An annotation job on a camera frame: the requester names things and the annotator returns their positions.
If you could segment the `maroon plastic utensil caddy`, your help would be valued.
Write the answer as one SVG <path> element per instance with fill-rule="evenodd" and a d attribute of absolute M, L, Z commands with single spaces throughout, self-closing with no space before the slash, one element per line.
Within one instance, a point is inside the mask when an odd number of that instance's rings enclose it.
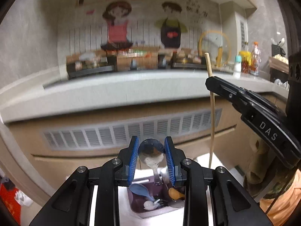
<path fill-rule="evenodd" d="M 150 195 L 154 197 L 155 201 L 158 200 L 160 204 L 160 207 L 156 210 L 146 211 L 144 210 L 143 204 L 144 202 L 149 201 L 149 199 L 144 196 L 134 194 L 129 190 L 129 188 L 127 188 L 130 208 L 133 213 L 142 219 L 169 213 L 184 207 L 184 199 L 176 201 L 171 199 L 168 195 L 169 186 L 163 181 L 161 185 L 156 186 L 153 176 L 135 179 L 132 184 L 134 183 L 144 185 L 149 190 Z"/>

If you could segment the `black gas stove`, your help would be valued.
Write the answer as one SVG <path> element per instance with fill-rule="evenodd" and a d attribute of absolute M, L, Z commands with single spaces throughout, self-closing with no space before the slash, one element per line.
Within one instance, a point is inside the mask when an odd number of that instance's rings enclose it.
<path fill-rule="evenodd" d="M 105 52 L 102 50 L 72 55 L 66 58 L 69 79 L 122 71 L 184 69 L 206 70 L 206 59 L 177 52 L 150 52 L 129 50 Z"/>

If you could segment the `white plastic spoon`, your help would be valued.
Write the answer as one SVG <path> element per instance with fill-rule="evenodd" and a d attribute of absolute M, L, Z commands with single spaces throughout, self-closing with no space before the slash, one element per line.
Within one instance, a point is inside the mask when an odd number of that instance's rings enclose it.
<path fill-rule="evenodd" d="M 156 200 L 154 202 L 146 201 L 146 202 L 144 202 L 143 207 L 144 207 L 144 210 L 146 210 L 146 211 L 153 211 L 153 210 L 156 210 L 157 208 L 159 208 L 160 204 L 159 204 L 158 200 Z"/>

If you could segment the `blue plastic spoon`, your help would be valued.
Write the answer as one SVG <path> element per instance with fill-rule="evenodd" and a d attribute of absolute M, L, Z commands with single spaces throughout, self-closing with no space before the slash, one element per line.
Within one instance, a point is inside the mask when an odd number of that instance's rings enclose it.
<path fill-rule="evenodd" d="M 129 186 L 129 190 L 134 194 L 146 197 L 152 202 L 155 201 L 154 197 L 150 195 L 149 190 L 142 184 L 136 184 L 136 183 L 131 184 Z"/>

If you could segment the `cartoon couple wall sticker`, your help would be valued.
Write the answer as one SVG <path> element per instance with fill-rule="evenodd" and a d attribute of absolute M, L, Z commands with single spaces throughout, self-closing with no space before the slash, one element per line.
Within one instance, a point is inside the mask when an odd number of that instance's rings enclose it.
<path fill-rule="evenodd" d="M 157 19 L 135 19 L 137 11 L 125 0 L 113 1 L 104 9 L 100 23 L 85 26 L 80 35 L 90 49 L 105 52 L 129 50 L 132 47 L 184 47 L 183 37 L 188 35 L 188 27 L 180 20 L 181 5 L 163 2 L 164 15 Z"/>

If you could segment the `grey ventilation grille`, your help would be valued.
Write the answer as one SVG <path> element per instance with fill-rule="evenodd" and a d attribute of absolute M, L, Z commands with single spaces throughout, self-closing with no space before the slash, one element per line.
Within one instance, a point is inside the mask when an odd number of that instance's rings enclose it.
<path fill-rule="evenodd" d="M 126 146 L 132 136 L 139 140 L 181 137 L 211 128 L 211 111 L 200 109 L 103 124 L 80 125 L 43 131 L 52 150 L 100 150 Z"/>

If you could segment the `glass pot lid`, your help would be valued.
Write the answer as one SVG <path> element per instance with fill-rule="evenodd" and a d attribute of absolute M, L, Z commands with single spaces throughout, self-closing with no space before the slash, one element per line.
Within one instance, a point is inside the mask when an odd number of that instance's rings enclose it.
<path fill-rule="evenodd" d="M 201 33 L 198 40 L 198 55 L 204 57 L 205 53 L 209 53 L 211 63 L 216 68 L 226 67 L 232 53 L 228 36 L 217 30 L 208 30 Z"/>

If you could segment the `white textured table cloth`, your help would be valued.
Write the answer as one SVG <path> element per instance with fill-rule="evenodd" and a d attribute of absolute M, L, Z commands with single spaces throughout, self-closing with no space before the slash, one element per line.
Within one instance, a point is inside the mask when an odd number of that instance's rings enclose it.
<path fill-rule="evenodd" d="M 198 164 L 203 167 L 208 167 L 209 156 L 209 153 L 206 153 L 194 158 L 194 161 L 198 162 Z M 217 168 L 218 166 L 225 165 L 222 164 L 215 154 L 213 154 L 211 168 Z M 169 184 L 163 183 L 162 186 L 153 186 L 153 176 L 151 176 L 151 173 L 152 171 L 150 169 L 136 169 L 134 183 L 146 186 L 149 193 L 154 197 L 158 195 L 159 199 L 170 201 L 171 198 L 167 192 L 170 187 Z M 230 173 L 242 185 L 244 172 L 240 169 L 240 167 L 237 166 L 235 168 L 231 168 Z M 95 185 L 92 194 L 92 207 L 89 217 L 89 225 L 96 225 L 94 221 L 97 214 L 97 191 L 98 185 Z M 209 225 L 213 225 L 213 213 L 209 187 L 207 187 L 206 196 Z M 166 206 L 158 207 L 155 210 L 147 211 L 144 210 L 143 203 L 148 200 L 149 199 L 144 196 L 132 194 L 127 187 L 118 187 L 120 225 L 183 225 L 184 200 L 182 200 L 182 204 L 179 204 L 178 201 L 173 202 L 172 207 L 167 204 Z"/>

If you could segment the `white teal shaker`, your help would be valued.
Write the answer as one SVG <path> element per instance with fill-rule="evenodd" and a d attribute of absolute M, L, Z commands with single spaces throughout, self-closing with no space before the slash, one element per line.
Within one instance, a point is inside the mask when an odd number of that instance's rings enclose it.
<path fill-rule="evenodd" d="M 239 78 L 241 75 L 241 70 L 242 70 L 241 63 L 242 63 L 242 57 L 240 55 L 237 55 L 235 57 L 234 69 L 233 69 L 233 71 L 234 71 L 233 76 L 235 78 Z"/>

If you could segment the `orange plastic spoon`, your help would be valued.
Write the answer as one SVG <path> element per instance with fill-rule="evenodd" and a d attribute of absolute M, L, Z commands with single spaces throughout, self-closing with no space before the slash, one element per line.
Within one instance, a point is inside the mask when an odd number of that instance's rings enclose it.
<path fill-rule="evenodd" d="M 185 198 L 185 194 L 179 192 L 178 190 L 176 190 L 174 188 L 169 188 L 168 195 L 170 196 L 171 199 L 173 199 L 175 201 Z"/>

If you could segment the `small steel spoon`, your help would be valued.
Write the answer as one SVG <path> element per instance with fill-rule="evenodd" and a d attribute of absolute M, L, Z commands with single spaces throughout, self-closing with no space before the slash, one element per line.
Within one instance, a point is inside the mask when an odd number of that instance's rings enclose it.
<path fill-rule="evenodd" d="M 142 141 L 138 149 L 138 157 L 142 163 L 153 170 L 154 183 L 156 186 L 162 184 L 158 167 L 163 161 L 165 150 L 163 144 L 155 138 L 148 138 Z"/>

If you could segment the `yellow condiment bottle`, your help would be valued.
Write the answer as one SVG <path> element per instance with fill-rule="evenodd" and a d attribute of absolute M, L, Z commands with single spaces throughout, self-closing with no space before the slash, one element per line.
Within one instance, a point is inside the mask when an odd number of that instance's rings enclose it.
<path fill-rule="evenodd" d="M 241 72 L 242 73 L 249 73 L 251 62 L 252 62 L 252 54 L 249 51 L 242 50 L 239 52 L 241 56 Z"/>

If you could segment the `wooden chopstick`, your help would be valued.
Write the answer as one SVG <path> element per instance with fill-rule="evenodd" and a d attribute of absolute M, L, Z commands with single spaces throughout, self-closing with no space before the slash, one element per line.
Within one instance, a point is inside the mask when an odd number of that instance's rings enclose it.
<path fill-rule="evenodd" d="M 212 65 L 209 53 L 204 54 L 206 60 L 206 67 L 208 78 L 213 76 Z M 209 168 L 211 168 L 213 150 L 214 150 L 214 138 L 215 138 L 215 97 L 214 93 L 210 91 L 210 104 L 211 104 L 211 142 L 210 142 L 210 152 L 209 152 Z"/>

